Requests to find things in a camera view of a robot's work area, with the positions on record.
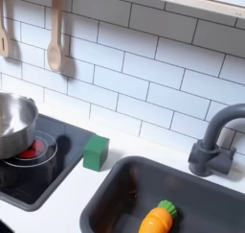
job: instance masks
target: wooden spoon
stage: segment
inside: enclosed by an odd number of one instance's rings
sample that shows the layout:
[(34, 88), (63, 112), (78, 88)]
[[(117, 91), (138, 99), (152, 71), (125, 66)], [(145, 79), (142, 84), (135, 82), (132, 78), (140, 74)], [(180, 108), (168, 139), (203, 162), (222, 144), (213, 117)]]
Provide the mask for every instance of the wooden spoon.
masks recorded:
[(9, 56), (9, 37), (4, 27), (3, 0), (0, 0), (0, 56)]
[(58, 72), (63, 63), (61, 46), (61, 17), (63, 0), (52, 0), (52, 36), (48, 47), (48, 62), (53, 72)]

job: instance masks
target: sink basin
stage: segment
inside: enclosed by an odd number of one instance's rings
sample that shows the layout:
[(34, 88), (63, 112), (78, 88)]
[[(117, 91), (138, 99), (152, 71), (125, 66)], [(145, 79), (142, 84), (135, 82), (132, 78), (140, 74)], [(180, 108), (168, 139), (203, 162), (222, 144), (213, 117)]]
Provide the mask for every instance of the sink basin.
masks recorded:
[(138, 233), (163, 200), (177, 208), (171, 233), (244, 233), (245, 195), (142, 157), (119, 161), (80, 217), (82, 233)]

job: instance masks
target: stainless steel pot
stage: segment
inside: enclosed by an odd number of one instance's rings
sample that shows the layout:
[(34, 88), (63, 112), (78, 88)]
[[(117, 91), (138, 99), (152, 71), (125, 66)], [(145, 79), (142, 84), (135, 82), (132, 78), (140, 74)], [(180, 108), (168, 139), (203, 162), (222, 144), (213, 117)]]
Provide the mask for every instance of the stainless steel pot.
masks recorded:
[(32, 144), (37, 116), (32, 99), (0, 93), (0, 159), (16, 156)]

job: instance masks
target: orange carrot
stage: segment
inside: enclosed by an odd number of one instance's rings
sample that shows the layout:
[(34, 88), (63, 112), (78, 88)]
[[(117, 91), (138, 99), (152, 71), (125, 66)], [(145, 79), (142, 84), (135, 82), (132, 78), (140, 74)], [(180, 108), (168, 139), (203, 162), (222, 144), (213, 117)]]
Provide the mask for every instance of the orange carrot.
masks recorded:
[(139, 233), (168, 233), (172, 227), (172, 218), (176, 216), (175, 206), (161, 201), (157, 208), (152, 209), (143, 220)]

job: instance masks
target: gray faucet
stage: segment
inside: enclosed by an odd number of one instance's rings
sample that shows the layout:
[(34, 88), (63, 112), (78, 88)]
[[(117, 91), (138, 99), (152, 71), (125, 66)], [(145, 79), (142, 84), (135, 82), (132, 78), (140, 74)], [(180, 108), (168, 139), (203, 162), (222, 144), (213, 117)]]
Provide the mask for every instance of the gray faucet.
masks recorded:
[(245, 118), (245, 104), (231, 105), (219, 111), (212, 119), (202, 140), (198, 140), (189, 155), (189, 169), (198, 176), (212, 172), (227, 175), (231, 170), (235, 149), (222, 151), (216, 145), (222, 128), (230, 121)]

